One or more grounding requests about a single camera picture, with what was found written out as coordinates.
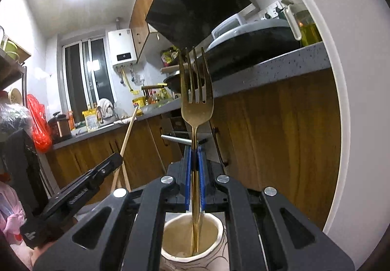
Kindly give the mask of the person left hand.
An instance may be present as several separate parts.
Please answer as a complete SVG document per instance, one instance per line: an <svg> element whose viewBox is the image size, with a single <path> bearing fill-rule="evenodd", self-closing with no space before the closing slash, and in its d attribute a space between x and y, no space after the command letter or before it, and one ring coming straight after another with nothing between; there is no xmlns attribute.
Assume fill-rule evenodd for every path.
<svg viewBox="0 0 390 271"><path fill-rule="evenodd" d="M72 217L72 220L71 222L67 223L65 225L65 231L68 231L71 227L73 227L74 225L76 225L78 223L78 220L76 217ZM34 266L36 261L38 260L38 258L44 254L48 249L49 247L51 247L52 245L54 245L56 243L56 241L50 241L50 242L47 242L45 245L42 245L41 247L35 247L33 249L33 254L31 256L31 263L32 265Z"/></svg>

